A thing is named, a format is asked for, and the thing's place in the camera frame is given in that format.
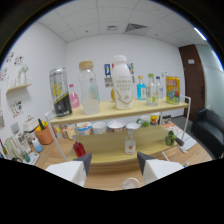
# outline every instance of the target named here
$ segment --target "black object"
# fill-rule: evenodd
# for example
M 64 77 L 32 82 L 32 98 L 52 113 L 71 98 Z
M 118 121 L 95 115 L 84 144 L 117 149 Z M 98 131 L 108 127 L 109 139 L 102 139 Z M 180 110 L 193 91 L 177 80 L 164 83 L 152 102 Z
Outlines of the black object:
M 195 112 L 191 132 L 209 151 L 215 159 L 224 153 L 224 119 L 207 108 Z

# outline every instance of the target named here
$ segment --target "desk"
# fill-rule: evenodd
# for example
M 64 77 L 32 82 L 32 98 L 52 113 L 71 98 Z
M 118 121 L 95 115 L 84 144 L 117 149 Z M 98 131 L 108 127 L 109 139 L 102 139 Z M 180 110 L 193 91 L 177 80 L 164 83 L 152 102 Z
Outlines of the desk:
M 58 139 L 58 142 L 61 145 L 63 152 L 68 157 L 72 150 L 73 141 L 61 138 Z M 33 148 L 33 145 L 30 146 L 32 151 L 36 152 Z M 166 156 L 169 158 L 169 160 L 172 161 L 176 151 L 177 146 L 171 147 L 165 151 Z M 44 170 L 52 164 L 65 162 L 55 142 L 52 142 L 50 145 L 44 145 L 43 151 L 40 152 L 39 155 L 40 157 L 35 166 Z M 153 156 L 157 159 L 166 160 L 161 152 L 151 154 L 150 156 Z M 211 160 L 212 158 L 203 149 L 203 147 L 199 143 L 196 143 L 196 145 L 194 145 L 191 149 L 188 150 L 187 154 L 179 150 L 174 162 L 179 162 L 181 165 L 184 165 L 185 162 L 188 161 L 190 166 L 194 164 L 208 162 Z M 90 164 L 89 174 L 87 176 L 84 187 L 108 191 L 121 190 L 122 182 L 129 177 L 136 178 L 139 181 L 139 187 L 145 185 L 137 158 L 136 160 L 122 161 L 116 163 L 113 162 L 108 164 Z

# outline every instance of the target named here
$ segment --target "container lid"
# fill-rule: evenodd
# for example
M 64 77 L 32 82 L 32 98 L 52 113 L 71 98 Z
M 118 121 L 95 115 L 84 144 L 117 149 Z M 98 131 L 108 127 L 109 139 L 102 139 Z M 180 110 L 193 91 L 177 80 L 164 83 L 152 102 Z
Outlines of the container lid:
M 86 70 L 93 67 L 93 61 L 81 61 L 79 63 L 79 69 Z
M 127 62 L 127 57 L 124 56 L 124 55 L 114 56 L 113 57 L 113 62 L 116 62 L 116 61 L 125 61 L 125 62 Z
M 63 68 L 63 67 L 57 67 L 55 69 L 52 69 L 50 71 L 50 76 L 55 75 L 56 73 L 61 74 L 63 70 L 65 71 L 65 68 Z

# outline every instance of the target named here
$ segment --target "bottle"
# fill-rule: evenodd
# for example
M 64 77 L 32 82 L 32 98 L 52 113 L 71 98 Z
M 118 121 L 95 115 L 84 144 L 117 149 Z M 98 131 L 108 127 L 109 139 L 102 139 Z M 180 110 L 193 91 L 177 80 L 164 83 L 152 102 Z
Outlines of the bottle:
M 6 157 L 6 159 L 11 159 L 10 158 L 10 155 L 9 155 L 9 153 L 8 153 L 8 151 L 6 150 L 6 148 L 5 148 L 5 146 L 2 144 L 2 140 L 0 139 L 0 143 L 1 143 L 1 146 L 2 146 L 2 151 L 3 151 L 3 153 L 4 153 L 4 155 L 5 155 L 5 157 Z
M 75 93 L 73 84 L 69 85 L 69 92 L 70 92 L 69 99 L 70 99 L 72 108 L 79 107 L 79 97 L 78 97 L 78 94 Z
M 163 84 L 160 82 L 160 77 L 156 76 L 156 84 L 158 87 L 158 99 L 162 99 L 163 98 Z
M 93 72 L 93 62 L 82 61 L 79 63 L 79 69 L 84 113 L 97 114 L 100 112 L 100 100 L 96 76 Z
M 148 74 L 149 84 L 146 89 L 146 103 L 147 106 L 158 106 L 158 88 L 154 83 L 153 74 Z
M 138 76 L 139 83 L 137 85 L 138 100 L 146 100 L 146 85 L 143 83 L 143 77 Z
M 33 138 L 32 143 L 37 152 L 41 152 L 43 150 L 43 147 L 37 138 Z
M 133 107 L 133 79 L 127 66 L 127 58 L 123 55 L 117 55 L 113 58 L 113 64 L 112 80 L 115 107 L 119 110 L 131 109 Z
M 134 137 L 134 130 L 127 129 L 128 136 L 125 138 L 125 153 L 127 155 L 132 155 L 135 153 L 136 150 L 136 139 Z
M 73 135 L 72 138 L 75 141 L 75 143 L 73 144 L 73 149 L 74 149 L 77 157 L 81 157 L 81 156 L 86 155 L 86 151 L 84 149 L 83 144 L 78 141 L 78 136 L 77 135 Z

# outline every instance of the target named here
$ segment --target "white bowl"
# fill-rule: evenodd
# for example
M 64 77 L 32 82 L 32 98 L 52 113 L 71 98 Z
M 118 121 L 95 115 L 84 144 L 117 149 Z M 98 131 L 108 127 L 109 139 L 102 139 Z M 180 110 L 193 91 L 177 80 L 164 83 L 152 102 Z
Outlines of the white bowl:
M 109 129 L 109 132 L 120 132 L 120 131 L 123 131 L 124 128 L 125 128 L 125 121 L 123 120 L 112 120 L 112 121 L 109 121 L 107 123 L 107 127 Z

